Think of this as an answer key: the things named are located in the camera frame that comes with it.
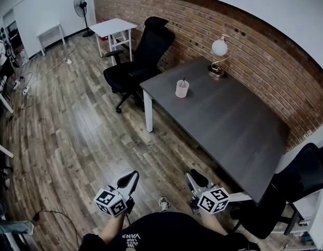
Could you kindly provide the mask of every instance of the standing fan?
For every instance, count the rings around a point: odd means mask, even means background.
[[[94,32],[88,28],[87,19],[86,19],[87,2],[85,0],[74,0],[74,9],[79,17],[81,18],[84,17],[84,21],[86,22],[87,32],[83,34],[83,37],[92,36]]]

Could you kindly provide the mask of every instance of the red brick wall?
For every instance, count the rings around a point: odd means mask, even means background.
[[[288,147],[300,144],[323,124],[323,71],[295,42],[275,28],[238,8],[216,0],[94,0],[96,19],[121,18],[138,25],[159,16],[169,21],[175,42],[159,63],[167,70],[200,55],[218,60],[211,44],[222,33],[232,59],[228,72],[241,81],[290,127]]]

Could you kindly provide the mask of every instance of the black t-shirt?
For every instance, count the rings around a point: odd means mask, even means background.
[[[122,230],[109,245],[95,234],[83,237],[79,251],[236,250],[228,236],[213,232],[177,212],[146,215]]]

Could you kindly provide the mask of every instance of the lamp shade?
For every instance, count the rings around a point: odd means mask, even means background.
[[[228,46],[223,39],[216,40],[213,43],[212,49],[217,56],[223,56],[228,52]]]

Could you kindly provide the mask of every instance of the headrest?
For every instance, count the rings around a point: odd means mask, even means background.
[[[162,28],[168,23],[168,20],[159,17],[149,17],[145,20],[146,27]]]

